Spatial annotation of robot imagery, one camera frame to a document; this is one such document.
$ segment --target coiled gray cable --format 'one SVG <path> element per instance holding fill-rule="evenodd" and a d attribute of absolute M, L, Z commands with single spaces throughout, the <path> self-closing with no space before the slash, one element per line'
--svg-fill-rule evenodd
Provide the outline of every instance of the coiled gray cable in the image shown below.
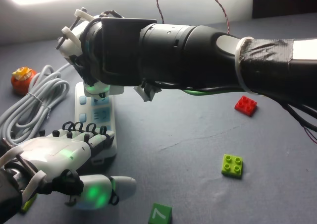
<path fill-rule="evenodd" d="M 32 139 L 50 110 L 65 98 L 69 91 L 67 81 L 61 79 L 66 64 L 54 72 L 46 65 L 29 85 L 29 93 L 0 116 L 0 135 L 15 146 Z"/>

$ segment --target red lego brick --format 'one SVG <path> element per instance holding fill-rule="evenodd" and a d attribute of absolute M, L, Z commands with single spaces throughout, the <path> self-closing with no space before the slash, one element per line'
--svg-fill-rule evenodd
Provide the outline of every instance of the red lego brick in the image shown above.
<path fill-rule="evenodd" d="M 257 102 L 252 99 L 242 96 L 234 108 L 245 115 L 252 116 L 257 109 Z"/>

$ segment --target small orange figurine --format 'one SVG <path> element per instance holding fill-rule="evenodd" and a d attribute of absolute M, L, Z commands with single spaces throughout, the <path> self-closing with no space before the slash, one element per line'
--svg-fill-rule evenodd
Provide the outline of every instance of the small orange figurine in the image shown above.
<path fill-rule="evenodd" d="M 29 84 L 36 72 L 28 67 L 21 67 L 12 73 L 11 84 L 17 94 L 26 95 Z"/>

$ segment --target yellow-green block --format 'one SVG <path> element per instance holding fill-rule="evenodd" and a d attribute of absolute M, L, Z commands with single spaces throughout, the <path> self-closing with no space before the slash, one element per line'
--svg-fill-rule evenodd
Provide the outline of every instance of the yellow-green block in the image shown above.
<path fill-rule="evenodd" d="M 30 207 L 32 206 L 32 204 L 34 203 L 36 197 L 37 197 L 37 194 L 35 194 L 35 195 L 33 196 L 33 198 L 31 198 L 29 201 L 27 201 L 27 202 L 23 205 L 23 207 L 21 208 L 20 212 L 21 212 L 21 213 L 26 213 L 26 212 L 30 209 Z"/>
<path fill-rule="evenodd" d="M 221 173 L 228 176 L 241 177 L 242 157 L 224 154 Z"/>
<path fill-rule="evenodd" d="M 172 208 L 154 203 L 149 219 L 149 224 L 169 224 L 172 218 Z"/>

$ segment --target gray table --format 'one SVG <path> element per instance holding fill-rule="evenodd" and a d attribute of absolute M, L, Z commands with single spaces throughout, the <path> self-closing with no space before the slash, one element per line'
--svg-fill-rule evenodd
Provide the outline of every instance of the gray table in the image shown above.
<path fill-rule="evenodd" d="M 316 14 L 306 14 L 232 23 L 231 28 L 240 37 L 305 38 L 315 37 L 316 23 Z M 45 41 L 0 48 L 0 112 L 19 99 L 11 91 L 13 70 L 65 63 L 55 45 Z M 71 89 L 45 121 L 47 134 L 74 118 L 64 108 L 74 107 L 80 77 L 73 68 L 62 77 Z M 253 118 L 237 112 L 233 107 L 241 95 L 163 91 L 144 103 L 126 88 L 115 97 L 118 154 L 102 173 L 135 178 L 136 194 L 118 206 L 89 212 L 66 207 L 61 194 L 40 195 L 25 216 L 8 223 L 145 224 L 154 202 L 173 207 L 174 224 L 316 223 L 316 144 L 266 97 L 248 95 L 259 105 Z M 224 153 L 243 157 L 242 180 L 222 176 Z"/>

